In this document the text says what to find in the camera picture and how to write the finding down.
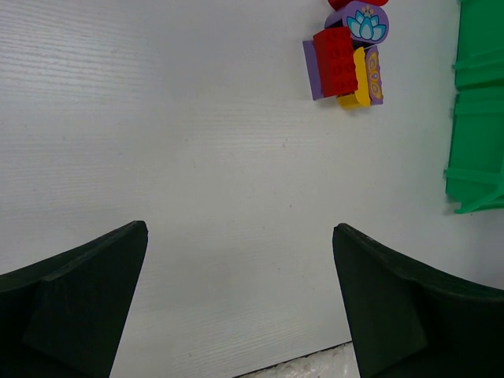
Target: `green plastic tray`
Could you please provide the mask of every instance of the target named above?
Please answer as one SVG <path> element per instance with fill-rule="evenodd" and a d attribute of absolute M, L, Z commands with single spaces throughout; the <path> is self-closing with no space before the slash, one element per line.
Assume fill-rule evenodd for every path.
<path fill-rule="evenodd" d="M 502 0 L 461 1 L 447 194 L 456 213 L 504 208 L 504 39 L 489 22 Z"/>

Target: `blue flower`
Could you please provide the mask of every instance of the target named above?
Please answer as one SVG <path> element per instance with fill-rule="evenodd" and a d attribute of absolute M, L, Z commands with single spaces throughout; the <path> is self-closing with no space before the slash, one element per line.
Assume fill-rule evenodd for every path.
<path fill-rule="evenodd" d="M 367 14 L 364 16 L 359 11 L 355 13 L 355 18 L 347 17 L 346 23 L 353 35 L 367 41 L 381 39 L 387 30 L 387 26 L 380 25 L 380 18 L 378 16 L 369 17 Z"/>

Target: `white table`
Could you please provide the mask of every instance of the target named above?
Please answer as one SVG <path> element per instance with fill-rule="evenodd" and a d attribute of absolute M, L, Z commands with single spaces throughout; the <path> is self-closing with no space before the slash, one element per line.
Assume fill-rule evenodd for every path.
<path fill-rule="evenodd" d="M 0 0 L 1 272 L 145 220 L 121 378 L 348 341 L 339 222 L 490 282 L 502 213 L 455 216 L 444 194 L 458 5 L 386 10 L 385 105 L 345 113 L 310 98 L 324 0 Z"/>

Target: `yellow block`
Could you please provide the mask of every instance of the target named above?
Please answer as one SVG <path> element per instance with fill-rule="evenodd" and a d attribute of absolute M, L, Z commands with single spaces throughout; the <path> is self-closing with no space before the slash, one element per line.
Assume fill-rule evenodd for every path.
<path fill-rule="evenodd" d="M 355 72 L 359 82 L 358 89 L 346 96 L 338 97 L 338 102 L 345 110 L 358 108 L 367 108 L 371 106 L 369 97 L 368 73 L 365 69 L 365 51 L 364 47 L 359 47 L 354 52 Z"/>

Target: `black object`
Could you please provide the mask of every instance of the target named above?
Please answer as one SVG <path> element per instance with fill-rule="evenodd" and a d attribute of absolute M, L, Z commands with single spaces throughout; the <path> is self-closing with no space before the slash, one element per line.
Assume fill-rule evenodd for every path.
<path fill-rule="evenodd" d="M 361 378 L 504 376 L 504 291 L 440 272 L 347 224 L 332 243 Z"/>
<path fill-rule="evenodd" d="M 136 221 L 0 276 L 0 377 L 108 377 L 146 246 Z"/>

